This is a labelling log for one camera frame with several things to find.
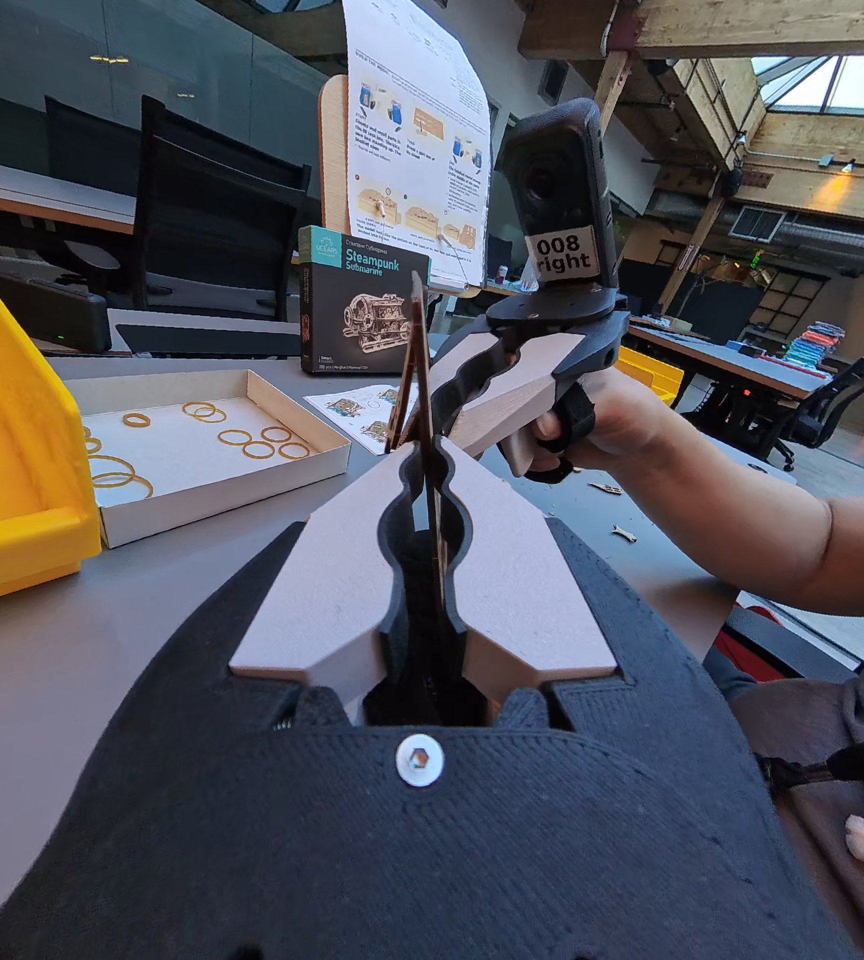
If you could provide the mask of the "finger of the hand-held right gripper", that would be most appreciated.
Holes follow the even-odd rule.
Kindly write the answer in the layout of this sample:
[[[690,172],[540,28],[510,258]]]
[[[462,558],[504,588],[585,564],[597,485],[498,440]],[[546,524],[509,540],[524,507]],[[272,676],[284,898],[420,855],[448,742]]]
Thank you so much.
[[[462,405],[447,434],[452,444],[472,457],[498,445],[509,460],[534,459],[537,443],[530,423],[552,408],[554,370],[585,339],[580,333],[559,332],[525,342],[517,361]]]
[[[434,421],[453,421],[466,402],[483,390],[490,378],[510,366],[501,338],[488,332],[462,330],[438,350],[429,371],[430,409]]]

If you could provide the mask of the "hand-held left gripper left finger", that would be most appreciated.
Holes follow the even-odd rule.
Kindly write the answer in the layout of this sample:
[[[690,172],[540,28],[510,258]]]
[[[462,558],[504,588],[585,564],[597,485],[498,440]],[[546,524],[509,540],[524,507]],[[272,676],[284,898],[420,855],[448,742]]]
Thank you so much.
[[[355,725],[390,672],[381,635],[404,611],[399,555],[414,534],[416,442],[315,510],[229,662],[232,673],[333,690]]]

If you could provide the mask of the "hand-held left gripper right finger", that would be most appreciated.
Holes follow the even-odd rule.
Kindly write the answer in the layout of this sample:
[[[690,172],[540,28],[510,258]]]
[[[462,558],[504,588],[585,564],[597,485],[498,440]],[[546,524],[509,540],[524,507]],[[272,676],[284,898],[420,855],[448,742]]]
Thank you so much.
[[[616,659],[542,511],[449,439],[442,448],[447,491],[470,517],[452,575],[464,677],[502,703],[516,689],[612,675]]]

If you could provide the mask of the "laser-cut wooden parts sheet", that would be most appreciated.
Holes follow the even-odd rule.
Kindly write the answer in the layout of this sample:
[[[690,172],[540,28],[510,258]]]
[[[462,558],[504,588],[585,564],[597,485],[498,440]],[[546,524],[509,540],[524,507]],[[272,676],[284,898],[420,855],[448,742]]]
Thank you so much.
[[[412,271],[412,282],[409,340],[397,399],[390,417],[385,452],[390,453],[392,450],[396,450],[402,439],[409,435],[412,430],[411,427],[406,426],[410,422],[407,414],[413,379],[417,378],[417,401],[414,405],[413,414],[417,422],[417,438],[425,477],[429,529],[435,549],[436,603],[438,613],[444,615],[445,573],[448,556],[441,532],[440,492],[438,489],[441,473],[437,459],[438,450],[434,444],[435,433],[429,387],[430,354],[426,330],[424,287],[415,270]]]

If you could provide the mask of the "person's right forearm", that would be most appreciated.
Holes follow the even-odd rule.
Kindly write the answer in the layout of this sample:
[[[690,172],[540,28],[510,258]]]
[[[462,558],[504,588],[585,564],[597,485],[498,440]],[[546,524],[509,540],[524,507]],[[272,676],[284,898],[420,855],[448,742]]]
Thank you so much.
[[[679,549],[742,591],[864,617],[864,495],[822,499],[728,458],[665,410],[605,470]]]

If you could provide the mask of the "grey desk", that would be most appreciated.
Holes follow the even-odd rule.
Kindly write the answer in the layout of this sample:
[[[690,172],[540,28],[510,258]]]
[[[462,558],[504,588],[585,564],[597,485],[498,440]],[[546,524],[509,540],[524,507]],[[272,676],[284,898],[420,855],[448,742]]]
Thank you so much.
[[[0,904],[38,856],[106,724],[150,658],[210,594],[290,522],[379,462],[351,445],[346,474],[103,551],[78,574],[0,597]],[[574,474],[558,486],[483,466],[563,520],[703,656],[735,587],[687,558],[626,496]],[[638,536],[629,544],[614,524]]]

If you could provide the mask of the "person's right hand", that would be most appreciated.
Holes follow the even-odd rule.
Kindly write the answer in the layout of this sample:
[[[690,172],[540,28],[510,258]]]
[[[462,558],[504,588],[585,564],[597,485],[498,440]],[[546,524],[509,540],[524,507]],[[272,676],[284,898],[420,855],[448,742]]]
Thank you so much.
[[[563,459],[580,469],[611,472],[643,454],[678,417],[652,390],[614,367],[586,373],[578,385],[594,407],[594,428],[561,455],[540,447],[534,473],[555,470]]]

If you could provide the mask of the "black model kit box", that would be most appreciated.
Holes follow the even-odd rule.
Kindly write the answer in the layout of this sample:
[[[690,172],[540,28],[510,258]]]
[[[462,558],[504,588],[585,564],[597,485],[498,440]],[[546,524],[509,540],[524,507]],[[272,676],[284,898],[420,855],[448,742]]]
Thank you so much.
[[[430,258],[317,225],[298,232],[301,367],[313,376],[402,374],[413,273]]]

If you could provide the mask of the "yellow plastic bin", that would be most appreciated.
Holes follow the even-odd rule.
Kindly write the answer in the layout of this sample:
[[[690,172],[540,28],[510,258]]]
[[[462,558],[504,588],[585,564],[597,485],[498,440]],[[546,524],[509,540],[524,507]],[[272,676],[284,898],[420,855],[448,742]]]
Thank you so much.
[[[648,387],[668,407],[677,402],[684,371],[622,345],[615,366],[626,376]]]
[[[0,596],[100,551],[78,406],[0,300]]]

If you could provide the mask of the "folded instruction booklet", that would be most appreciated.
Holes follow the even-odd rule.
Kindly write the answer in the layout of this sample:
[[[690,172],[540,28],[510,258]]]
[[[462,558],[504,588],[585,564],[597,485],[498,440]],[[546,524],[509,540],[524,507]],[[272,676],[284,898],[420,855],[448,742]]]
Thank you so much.
[[[307,395],[304,400],[370,453],[383,455],[397,394],[396,387],[377,384]]]

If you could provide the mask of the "group of rubber bands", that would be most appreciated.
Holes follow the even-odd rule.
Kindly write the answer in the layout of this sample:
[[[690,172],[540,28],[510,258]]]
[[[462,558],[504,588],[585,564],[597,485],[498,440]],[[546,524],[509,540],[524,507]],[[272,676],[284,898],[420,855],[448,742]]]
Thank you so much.
[[[82,426],[93,488],[105,507],[288,465],[315,452],[244,397],[89,414]]]

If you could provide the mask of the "printed instruction sheet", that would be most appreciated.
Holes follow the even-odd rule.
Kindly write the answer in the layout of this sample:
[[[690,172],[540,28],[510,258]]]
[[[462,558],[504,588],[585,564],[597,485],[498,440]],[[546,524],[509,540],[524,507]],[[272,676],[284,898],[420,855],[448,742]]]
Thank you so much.
[[[480,79],[414,3],[342,8],[352,235],[426,254],[434,286],[483,286],[491,161]]]

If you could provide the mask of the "white cardboard tray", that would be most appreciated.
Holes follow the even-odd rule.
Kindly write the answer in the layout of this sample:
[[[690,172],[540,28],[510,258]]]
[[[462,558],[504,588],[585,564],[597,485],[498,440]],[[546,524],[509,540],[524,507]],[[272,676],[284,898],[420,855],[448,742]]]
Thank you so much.
[[[66,382],[108,548],[345,473],[351,443],[245,369]]]

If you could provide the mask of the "grey work table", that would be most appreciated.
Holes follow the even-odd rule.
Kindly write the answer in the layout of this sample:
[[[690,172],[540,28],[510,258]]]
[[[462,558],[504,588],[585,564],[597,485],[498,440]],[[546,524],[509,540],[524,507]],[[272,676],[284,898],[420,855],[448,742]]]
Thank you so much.
[[[673,353],[685,356],[717,371],[735,375],[743,381],[778,391],[795,400],[804,400],[826,386],[830,379],[808,370],[784,366],[768,358],[754,358],[724,345],[690,341],[666,332],[631,326],[629,334]]]

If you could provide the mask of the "wooden easel board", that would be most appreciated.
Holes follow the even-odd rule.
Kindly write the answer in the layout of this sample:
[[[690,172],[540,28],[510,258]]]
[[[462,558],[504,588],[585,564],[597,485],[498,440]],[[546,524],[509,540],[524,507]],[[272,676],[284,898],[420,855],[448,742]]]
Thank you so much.
[[[425,254],[435,291],[486,287],[489,153],[476,135],[374,75],[330,78],[318,125],[327,229]]]

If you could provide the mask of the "flat black device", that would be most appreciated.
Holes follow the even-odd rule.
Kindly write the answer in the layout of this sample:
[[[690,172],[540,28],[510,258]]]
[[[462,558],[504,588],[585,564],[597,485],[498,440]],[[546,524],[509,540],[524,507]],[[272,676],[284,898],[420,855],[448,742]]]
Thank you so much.
[[[211,358],[294,357],[300,337],[292,333],[118,324],[117,332],[134,354]]]

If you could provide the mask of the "black mesh office chair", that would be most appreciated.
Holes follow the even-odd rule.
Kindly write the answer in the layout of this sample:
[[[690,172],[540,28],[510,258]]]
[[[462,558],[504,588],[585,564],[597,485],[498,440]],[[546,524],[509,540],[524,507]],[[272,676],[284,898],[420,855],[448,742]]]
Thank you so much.
[[[821,447],[837,428],[847,407],[864,394],[864,358],[852,363],[829,383],[813,392],[781,424],[774,449],[784,458],[783,469],[795,469],[795,453],[787,441],[810,450]]]

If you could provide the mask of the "stack of colourful boxes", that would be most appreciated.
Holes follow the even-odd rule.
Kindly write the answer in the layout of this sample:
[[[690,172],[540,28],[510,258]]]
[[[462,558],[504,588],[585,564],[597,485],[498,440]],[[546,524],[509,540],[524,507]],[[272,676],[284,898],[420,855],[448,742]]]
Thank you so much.
[[[816,370],[838,347],[846,330],[828,322],[815,322],[787,347],[782,360],[803,369]]]

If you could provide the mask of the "person's dark shirt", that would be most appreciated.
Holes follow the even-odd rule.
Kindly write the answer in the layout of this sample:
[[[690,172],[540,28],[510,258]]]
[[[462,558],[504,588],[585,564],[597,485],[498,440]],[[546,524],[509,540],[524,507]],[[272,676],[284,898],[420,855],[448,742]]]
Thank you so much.
[[[708,664],[746,735],[767,758],[811,764],[864,742],[864,667],[847,682],[814,678],[751,684],[711,654]],[[846,819],[864,817],[864,782],[802,785],[775,798],[798,858],[832,912],[864,954],[864,863],[846,846]]]

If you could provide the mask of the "black hard case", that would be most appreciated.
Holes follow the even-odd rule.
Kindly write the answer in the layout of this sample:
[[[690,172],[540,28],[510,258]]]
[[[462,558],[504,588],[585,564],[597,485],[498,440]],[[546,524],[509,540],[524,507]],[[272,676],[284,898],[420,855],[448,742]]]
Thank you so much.
[[[105,299],[0,270],[0,299],[34,339],[88,354],[112,349]]]

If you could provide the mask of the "wooden topped table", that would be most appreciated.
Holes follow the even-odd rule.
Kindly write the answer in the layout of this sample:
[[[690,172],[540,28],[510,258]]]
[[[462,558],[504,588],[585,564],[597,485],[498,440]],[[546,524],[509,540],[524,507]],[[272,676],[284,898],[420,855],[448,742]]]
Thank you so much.
[[[135,198],[0,165],[0,210],[131,234]]]

